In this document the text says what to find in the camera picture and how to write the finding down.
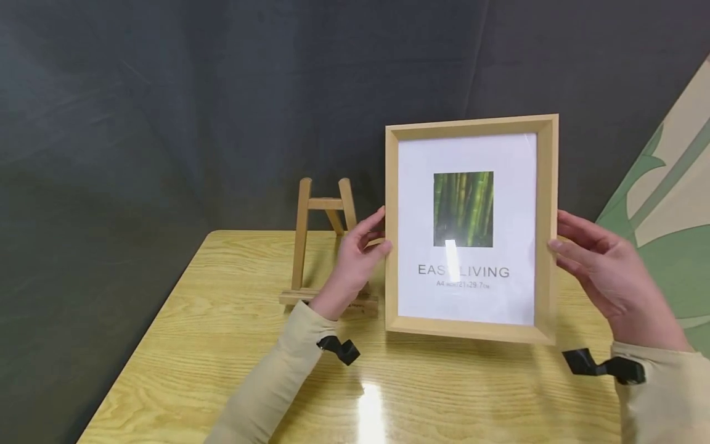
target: black clip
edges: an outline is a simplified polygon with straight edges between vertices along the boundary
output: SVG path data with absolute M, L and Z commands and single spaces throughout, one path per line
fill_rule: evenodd
M 562 355 L 573 374 L 587 376 L 610 374 L 622 385 L 636 385 L 646 382 L 643 365 L 625 357 L 615 356 L 597 365 L 588 348 L 568 350 L 562 352 Z
M 357 350 L 355 344 L 353 344 L 350 339 L 341 344 L 337 337 L 326 336 L 318 341 L 317 346 L 320 347 L 321 350 L 328 350 L 329 352 L 335 353 L 338 359 L 345 365 L 352 364 L 355 362 L 355 359 L 360 356 L 360 351 Z

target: glossy table surface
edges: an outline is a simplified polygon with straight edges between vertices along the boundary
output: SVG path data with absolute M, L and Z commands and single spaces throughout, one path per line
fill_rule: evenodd
M 79 442 L 202 442 L 287 319 L 293 239 L 211 233 Z M 318 287 L 334 256 L 334 233 L 309 232 L 305 283 Z M 601 361 L 611 334 L 577 282 L 559 279 L 557 347 L 385 333 L 382 305 L 379 318 L 346 315 L 339 336 L 362 355 L 345 367 L 324 354 L 272 442 L 618 442 L 612 378 L 575 377 L 560 354 L 589 347 Z

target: dark gray backdrop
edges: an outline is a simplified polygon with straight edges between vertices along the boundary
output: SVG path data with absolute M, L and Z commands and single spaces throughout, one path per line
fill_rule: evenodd
M 305 175 L 381 205 L 386 124 L 559 112 L 560 207 L 594 218 L 710 50 L 708 16 L 0 0 L 3 442 L 77 439 L 210 230 L 292 229 Z

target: small tabletop easel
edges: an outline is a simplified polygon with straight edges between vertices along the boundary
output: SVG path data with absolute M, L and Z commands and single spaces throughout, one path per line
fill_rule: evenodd
M 313 299 L 318 291 L 316 288 L 305 288 L 303 286 L 303 266 L 306 255 L 306 238 L 308 235 L 308 211 L 325 210 L 333 231 L 336 235 L 336 243 L 339 244 L 341 236 L 345 234 L 340 216 L 336 211 L 341 210 L 345 215 L 345 225 L 349 230 L 355 228 L 357 219 L 355 217 L 355 204 L 353 193 L 350 188 L 350 179 L 342 178 L 338 181 L 340 188 L 340 198 L 338 197 L 310 197 L 310 178 L 301 179 L 298 188 L 298 210 L 296 216 L 296 240 L 293 251 L 293 275 L 291 276 L 291 288 L 281 292 L 278 298 L 283 305 L 296 305 L 299 300 L 308 302 Z M 369 284 L 360 291 L 357 298 L 350 304 L 350 308 L 356 308 L 367 314 L 377 314 L 378 301 L 370 294 Z

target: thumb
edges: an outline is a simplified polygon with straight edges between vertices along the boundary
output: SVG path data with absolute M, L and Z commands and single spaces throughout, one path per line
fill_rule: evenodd
M 555 253 L 571 259 L 586 268 L 593 266 L 599 258 L 597 253 L 582 248 L 574 242 L 563 242 L 559 239 L 553 239 L 548 242 L 548 245 Z
M 392 241 L 385 240 L 377 245 L 371 245 L 365 249 L 365 256 L 374 263 L 384 259 L 392 251 Z

